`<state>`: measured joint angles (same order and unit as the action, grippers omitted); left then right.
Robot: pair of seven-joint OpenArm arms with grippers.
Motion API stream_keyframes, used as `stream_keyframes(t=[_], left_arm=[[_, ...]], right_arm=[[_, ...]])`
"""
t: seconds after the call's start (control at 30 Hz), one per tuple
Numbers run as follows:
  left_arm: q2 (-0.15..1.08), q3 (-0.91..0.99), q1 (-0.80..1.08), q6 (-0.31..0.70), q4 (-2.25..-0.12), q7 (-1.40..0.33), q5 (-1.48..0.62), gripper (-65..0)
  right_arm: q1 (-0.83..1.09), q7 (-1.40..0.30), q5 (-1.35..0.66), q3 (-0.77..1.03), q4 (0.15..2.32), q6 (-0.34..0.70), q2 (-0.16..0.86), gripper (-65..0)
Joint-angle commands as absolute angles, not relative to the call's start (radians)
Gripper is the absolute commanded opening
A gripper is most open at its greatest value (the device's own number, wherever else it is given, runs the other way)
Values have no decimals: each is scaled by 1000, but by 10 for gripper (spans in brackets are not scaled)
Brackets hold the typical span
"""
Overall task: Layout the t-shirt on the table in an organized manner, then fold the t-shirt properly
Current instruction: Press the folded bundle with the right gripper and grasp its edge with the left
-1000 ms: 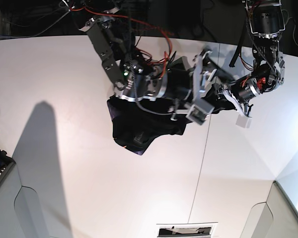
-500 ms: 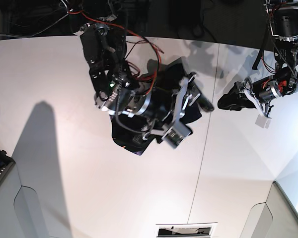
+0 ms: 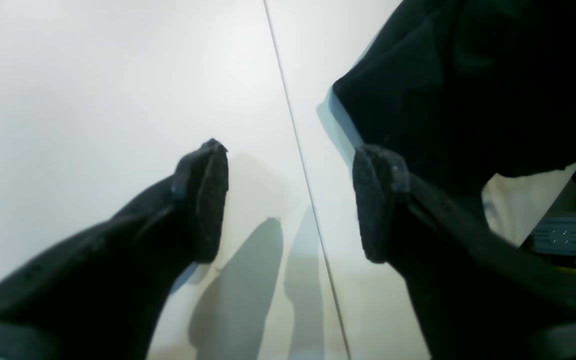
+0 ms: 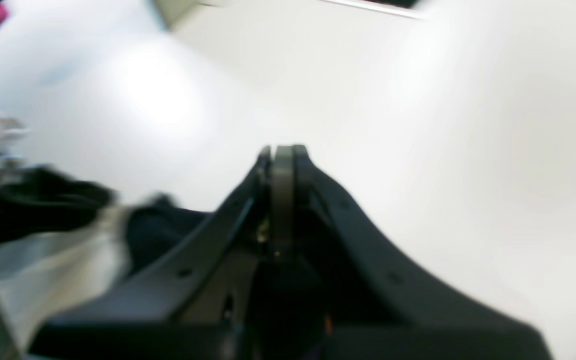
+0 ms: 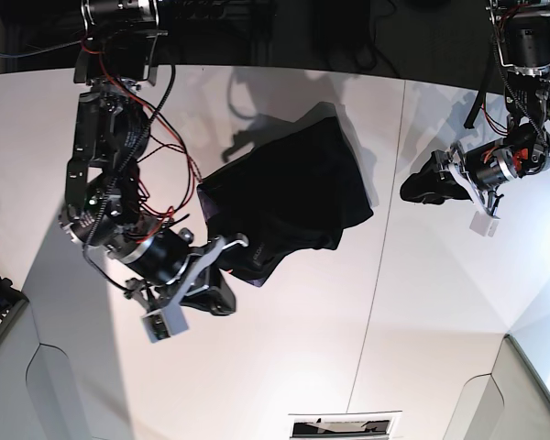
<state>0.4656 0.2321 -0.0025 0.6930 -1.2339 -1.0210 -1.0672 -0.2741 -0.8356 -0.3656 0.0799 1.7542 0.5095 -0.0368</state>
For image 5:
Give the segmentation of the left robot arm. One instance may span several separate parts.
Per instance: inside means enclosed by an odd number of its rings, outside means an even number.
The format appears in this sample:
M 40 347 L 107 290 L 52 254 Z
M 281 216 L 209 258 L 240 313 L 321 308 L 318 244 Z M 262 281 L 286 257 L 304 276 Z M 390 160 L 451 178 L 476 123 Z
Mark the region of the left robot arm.
M 496 216 L 499 188 L 550 168 L 550 1 L 489 1 L 491 54 L 465 121 L 471 129 L 487 112 L 487 85 L 497 72 L 504 85 L 507 122 L 485 119 L 499 138 L 469 151 L 460 143 L 435 150 L 400 188 L 410 203 L 468 200 L 487 218 Z

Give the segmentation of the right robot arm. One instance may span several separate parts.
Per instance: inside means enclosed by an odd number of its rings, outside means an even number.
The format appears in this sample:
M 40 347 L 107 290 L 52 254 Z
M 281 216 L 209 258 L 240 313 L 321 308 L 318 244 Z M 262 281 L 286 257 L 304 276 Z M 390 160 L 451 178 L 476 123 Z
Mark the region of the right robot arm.
M 237 300 L 218 268 L 219 257 L 245 246 L 245 236 L 213 236 L 200 247 L 179 228 L 182 207 L 149 206 L 139 164 L 160 104 L 138 96 L 154 83 L 155 48 L 167 32 L 168 1 L 84 1 L 84 35 L 74 80 L 86 86 L 78 100 L 66 169 L 60 226 L 83 254 L 101 249 L 133 272 L 119 284 L 128 298 L 157 314 L 171 303 L 228 316 Z

